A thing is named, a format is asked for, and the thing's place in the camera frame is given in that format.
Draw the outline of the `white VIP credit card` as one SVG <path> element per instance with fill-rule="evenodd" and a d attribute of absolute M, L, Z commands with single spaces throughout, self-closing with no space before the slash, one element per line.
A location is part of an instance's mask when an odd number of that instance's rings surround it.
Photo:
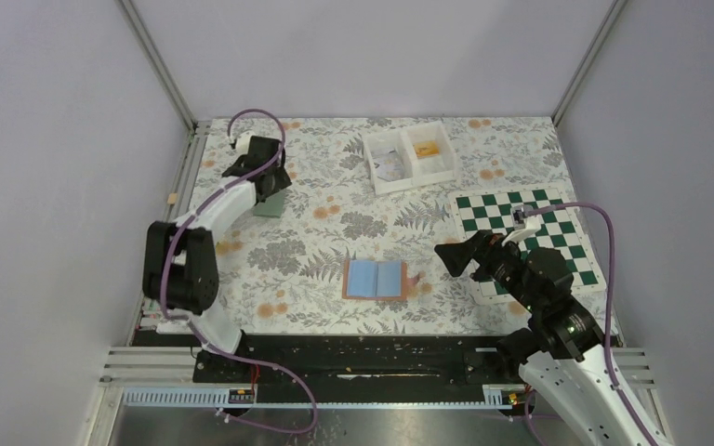
<path fill-rule="evenodd" d="M 394 182 L 406 178 L 403 160 L 397 151 L 378 154 L 373 164 L 377 178 L 382 181 Z"/>

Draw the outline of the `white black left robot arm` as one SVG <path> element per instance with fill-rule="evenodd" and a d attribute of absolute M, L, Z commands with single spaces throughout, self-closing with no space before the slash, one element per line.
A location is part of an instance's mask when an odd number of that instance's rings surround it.
<path fill-rule="evenodd" d="M 149 226 L 142 292 L 159 304 L 166 321 L 185 324 L 205 350 L 218 354 L 216 370 L 238 382 L 250 373 L 251 358 L 238 348 L 242 329 L 216 303 L 217 238 L 243 214 L 287 189 L 291 179 L 282 140 L 245 133 L 234 147 L 236 161 L 209 197 L 173 221 Z"/>

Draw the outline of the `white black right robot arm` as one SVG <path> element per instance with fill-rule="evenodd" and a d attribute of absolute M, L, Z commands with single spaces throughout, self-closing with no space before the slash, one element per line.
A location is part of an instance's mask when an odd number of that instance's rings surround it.
<path fill-rule="evenodd" d="M 475 264 L 474 281 L 498 283 L 529 311 L 526 327 L 496 345 L 501 378 L 530 385 L 586 444 L 671 443 L 629 388 L 606 331 L 572 295 L 573 275 L 558 250 L 522 255 L 507 237 L 480 230 L 434 251 L 451 276 Z"/>

